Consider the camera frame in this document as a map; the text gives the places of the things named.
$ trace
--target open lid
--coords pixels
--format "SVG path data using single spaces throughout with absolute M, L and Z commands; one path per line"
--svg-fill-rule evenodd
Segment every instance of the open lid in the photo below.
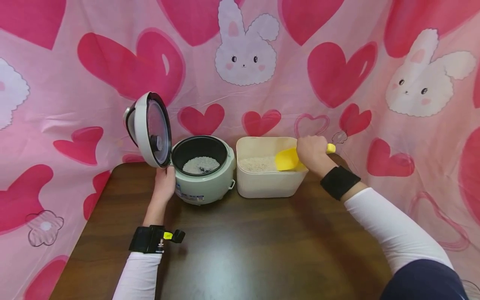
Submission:
M 123 120 L 145 161 L 152 167 L 166 168 L 170 164 L 172 134 L 162 98 L 146 93 L 127 108 Z

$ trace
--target brown table surface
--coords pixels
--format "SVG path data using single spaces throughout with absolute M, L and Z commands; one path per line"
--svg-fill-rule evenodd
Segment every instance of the brown table surface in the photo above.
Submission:
M 51 299 L 111 299 L 143 220 L 155 170 L 118 166 Z M 205 206 L 176 196 L 158 271 L 162 300 L 378 299 L 391 277 L 376 241 L 308 174 L 293 197 L 245 199 L 236 190 Z

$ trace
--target scoop handle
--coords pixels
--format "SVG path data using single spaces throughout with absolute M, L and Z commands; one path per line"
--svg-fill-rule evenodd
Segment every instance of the scoop handle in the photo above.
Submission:
M 327 145 L 327 154 L 335 153 L 336 147 L 334 144 L 328 144 Z

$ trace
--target rice cooker label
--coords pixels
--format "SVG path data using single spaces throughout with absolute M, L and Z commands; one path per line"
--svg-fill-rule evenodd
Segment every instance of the rice cooker label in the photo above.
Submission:
M 181 192 L 180 185 L 177 183 L 175 186 L 175 194 L 177 194 L 178 197 L 184 199 L 184 200 L 189 200 L 189 201 L 199 201 L 203 202 L 204 201 L 204 196 L 194 196 L 194 195 L 187 195 Z
M 178 197 L 182 198 L 180 185 L 178 183 L 175 186 L 175 194 L 177 194 Z

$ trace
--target person's left hand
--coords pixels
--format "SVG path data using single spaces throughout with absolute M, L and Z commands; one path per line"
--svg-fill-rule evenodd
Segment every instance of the person's left hand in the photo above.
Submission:
M 165 209 L 170 198 L 175 192 L 175 168 L 158 168 L 155 176 L 155 187 L 152 200 L 148 205 L 143 226 L 163 225 Z
M 157 168 L 152 201 L 168 202 L 175 192 L 175 168 Z

